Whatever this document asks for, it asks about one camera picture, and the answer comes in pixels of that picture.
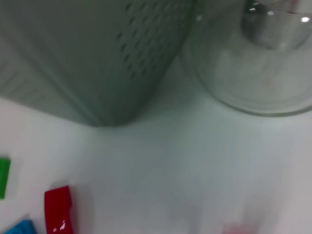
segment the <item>blue plastic piece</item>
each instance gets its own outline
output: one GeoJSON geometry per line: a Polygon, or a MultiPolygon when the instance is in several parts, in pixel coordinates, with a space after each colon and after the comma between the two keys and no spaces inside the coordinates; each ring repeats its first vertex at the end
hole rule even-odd
{"type": "Polygon", "coordinates": [[[31,220],[24,220],[4,234],[37,234],[37,232],[31,220]]]}

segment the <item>white table surface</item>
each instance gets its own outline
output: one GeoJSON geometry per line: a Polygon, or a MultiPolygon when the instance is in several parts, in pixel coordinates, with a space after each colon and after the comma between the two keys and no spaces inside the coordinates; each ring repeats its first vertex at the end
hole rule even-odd
{"type": "Polygon", "coordinates": [[[0,154],[12,160],[0,230],[28,217],[44,234],[44,192],[69,184],[77,234],[220,234],[245,213],[259,233],[311,232],[312,113],[234,111],[178,59],[129,126],[90,128],[6,100],[0,110],[0,154]]]}

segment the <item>perforated container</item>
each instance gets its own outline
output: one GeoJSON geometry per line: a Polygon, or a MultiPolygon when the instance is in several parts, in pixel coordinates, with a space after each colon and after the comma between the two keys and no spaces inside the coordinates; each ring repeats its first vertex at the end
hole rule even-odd
{"type": "Polygon", "coordinates": [[[94,126],[132,120],[189,32],[193,0],[3,0],[0,96],[94,126]]]}

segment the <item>clear glass bowl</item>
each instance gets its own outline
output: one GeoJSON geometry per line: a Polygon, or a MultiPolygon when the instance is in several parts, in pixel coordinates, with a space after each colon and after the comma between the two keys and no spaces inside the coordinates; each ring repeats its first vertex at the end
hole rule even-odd
{"type": "Polygon", "coordinates": [[[236,4],[223,10],[194,37],[192,63],[203,86],[251,114],[276,117],[312,109],[310,16],[265,10],[253,17],[242,9],[236,4]]]}

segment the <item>green plastic piece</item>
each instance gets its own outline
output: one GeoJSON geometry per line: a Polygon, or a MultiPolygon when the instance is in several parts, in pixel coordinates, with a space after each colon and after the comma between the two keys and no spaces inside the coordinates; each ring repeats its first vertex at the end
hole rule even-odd
{"type": "Polygon", "coordinates": [[[0,199],[4,199],[6,184],[8,182],[11,161],[8,158],[0,158],[0,199]]]}

